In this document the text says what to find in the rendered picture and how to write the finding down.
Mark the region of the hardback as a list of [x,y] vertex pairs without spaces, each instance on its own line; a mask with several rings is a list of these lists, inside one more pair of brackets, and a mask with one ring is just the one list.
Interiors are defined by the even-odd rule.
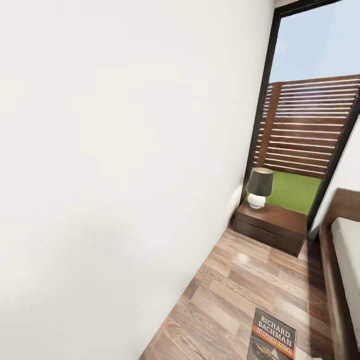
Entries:
[[246,360],[295,360],[297,330],[256,307]]

